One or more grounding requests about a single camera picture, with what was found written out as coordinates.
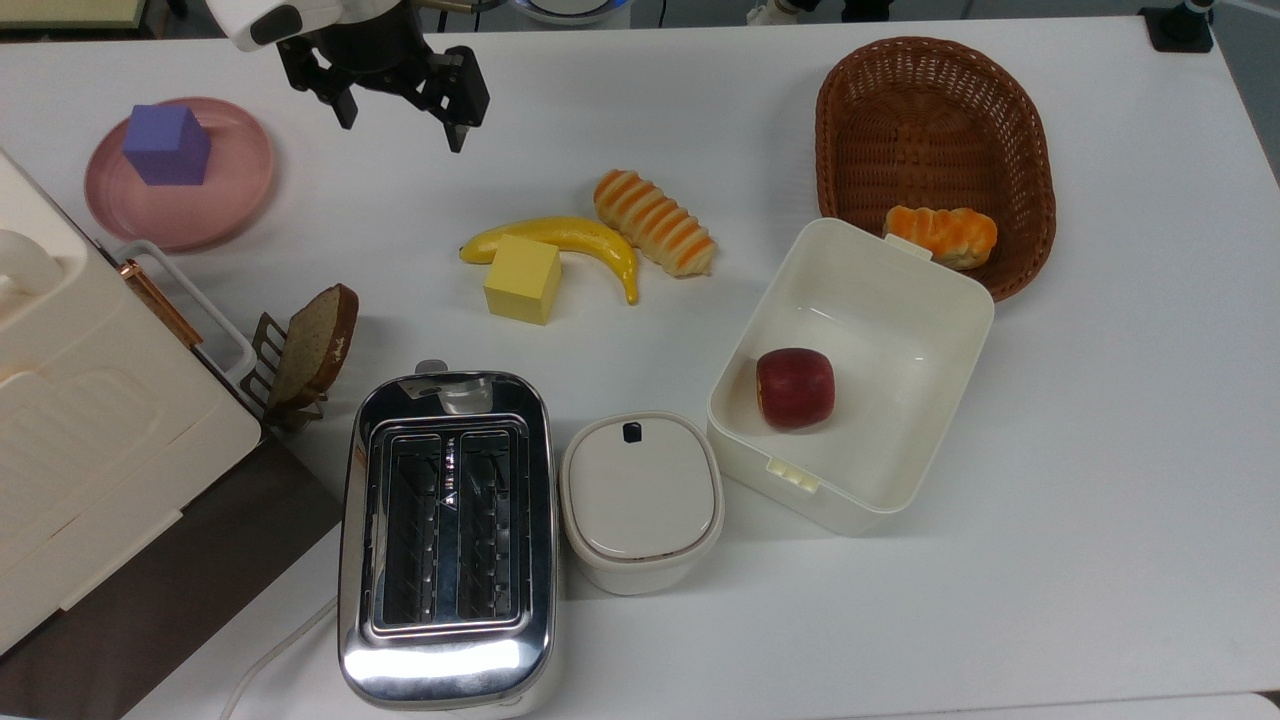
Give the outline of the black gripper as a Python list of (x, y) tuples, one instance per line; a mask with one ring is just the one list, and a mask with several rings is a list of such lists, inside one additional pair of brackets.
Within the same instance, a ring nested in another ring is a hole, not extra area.
[(358, 106), (351, 88), (396, 95), (435, 117), (449, 150), (462, 151), (470, 128), (483, 124), (490, 104), (471, 47), (433, 51), (420, 32), (416, 10), (398, 1), (372, 19), (334, 24), (276, 42), (291, 86), (312, 92), (351, 129)]

